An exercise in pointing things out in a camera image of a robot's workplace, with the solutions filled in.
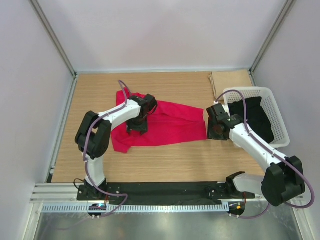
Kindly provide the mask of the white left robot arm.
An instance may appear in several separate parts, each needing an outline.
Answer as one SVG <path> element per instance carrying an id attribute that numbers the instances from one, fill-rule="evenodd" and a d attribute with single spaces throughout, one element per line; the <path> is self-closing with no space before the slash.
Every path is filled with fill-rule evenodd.
<path id="1" fill-rule="evenodd" d="M 103 169 L 104 154 L 109 148 L 112 131 L 126 124 L 128 134 L 143 135 L 148 132 L 148 116 L 158 107 L 156 98 L 150 94 L 144 97 L 125 97 L 120 105 L 100 113 L 85 114 L 75 136 L 75 143 L 82 152 L 85 163 L 85 179 L 78 187 L 78 200 L 102 200 L 106 196 L 122 197 L 121 193 L 107 194 L 107 180 Z"/>

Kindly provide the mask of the pink red t shirt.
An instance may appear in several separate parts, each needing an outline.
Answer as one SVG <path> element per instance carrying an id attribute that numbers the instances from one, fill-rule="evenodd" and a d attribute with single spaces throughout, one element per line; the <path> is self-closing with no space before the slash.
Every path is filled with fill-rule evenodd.
<path id="1" fill-rule="evenodd" d="M 111 133 L 113 149 L 126 154 L 131 147 L 158 147 L 207 139 L 204 110 L 201 108 L 161 101 L 147 116 L 148 131 L 127 132 L 125 123 Z"/>

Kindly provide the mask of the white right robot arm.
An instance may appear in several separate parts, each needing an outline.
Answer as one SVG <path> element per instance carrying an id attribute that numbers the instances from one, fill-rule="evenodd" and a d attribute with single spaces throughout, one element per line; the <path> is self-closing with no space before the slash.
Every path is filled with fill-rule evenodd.
<path id="1" fill-rule="evenodd" d="M 306 191 L 302 162 L 272 148 L 244 123 L 241 116 L 230 116 L 222 104 L 207 108 L 210 140 L 232 141 L 245 150 L 261 167 L 263 176 L 237 172 L 226 178 L 225 192 L 237 198 L 243 192 L 264 196 L 278 207 Z"/>

